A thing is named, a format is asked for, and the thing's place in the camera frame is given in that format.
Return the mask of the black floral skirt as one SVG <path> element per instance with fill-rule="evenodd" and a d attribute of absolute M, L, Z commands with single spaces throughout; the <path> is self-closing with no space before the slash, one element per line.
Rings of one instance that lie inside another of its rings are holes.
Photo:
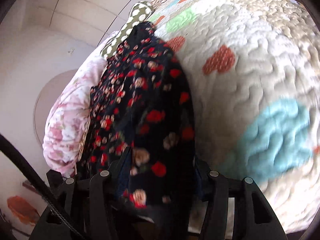
<path fill-rule="evenodd" d="M 124 153 L 116 195 L 151 218 L 160 239 L 186 239 L 196 193 L 195 128 L 191 92 L 170 46 L 155 27 L 133 27 L 89 96 L 89 124 L 80 178 L 109 168 Z"/>

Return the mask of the pink headboard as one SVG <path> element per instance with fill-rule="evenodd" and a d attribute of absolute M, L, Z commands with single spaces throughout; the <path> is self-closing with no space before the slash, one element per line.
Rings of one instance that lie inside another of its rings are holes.
<path fill-rule="evenodd" d="M 35 136 L 40 147 L 42 147 L 43 144 L 48 114 L 57 98 L 75 75 L 76 71 L 76 69 L 68 70 L 53 77 L 44 85 L 37 97 L 33 113 L 33 124 Z"/>

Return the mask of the pink floral comforter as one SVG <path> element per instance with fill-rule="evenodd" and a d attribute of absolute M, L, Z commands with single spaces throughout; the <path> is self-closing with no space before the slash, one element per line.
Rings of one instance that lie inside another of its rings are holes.
<path fill-rule="evenodd" d="M 80 142 L 89 115 L 89 93 L 106 67 L 100 52 L 117 32 L 112 32 L 76 71 L 51 108 L 44 129 L 43 156 L 50 169 L 63 177 L 75 174 Z"/>

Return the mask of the white quilted patchwork bedspread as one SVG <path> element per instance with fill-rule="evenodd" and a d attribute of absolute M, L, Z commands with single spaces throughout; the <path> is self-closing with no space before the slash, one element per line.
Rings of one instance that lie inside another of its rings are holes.
<path fill-rule="evenodd" d="M 152 0 L 188 78 L 196 152 L 259 185 L 284 231 L 319 209 L 319 30 L 293 0 Z"/>

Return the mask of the white wardrobe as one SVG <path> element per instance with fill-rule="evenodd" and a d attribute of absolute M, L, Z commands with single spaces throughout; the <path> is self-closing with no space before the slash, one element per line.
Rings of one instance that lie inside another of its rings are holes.
<path fill-rule="evenodd" d="M 150 0 L 32 0 L 31 20 L 97 46 L 124 25 L 139 1 Z"/>

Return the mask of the green white patterned pillow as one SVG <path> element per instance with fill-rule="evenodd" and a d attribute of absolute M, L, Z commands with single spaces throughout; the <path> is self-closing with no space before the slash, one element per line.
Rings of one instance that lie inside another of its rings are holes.
<path fill-rule="evenodd" d="M 134 26 L 146 21 L 154 12 L 150 2 L 140 1 L 133 5 L 129 12 L 129 17 L 120 30 L 114 31 L 109 38 L 106 39 L 100 56 L 103 59 L 113 56 L 116 53 L 117 46 L 128 38 Z"/>

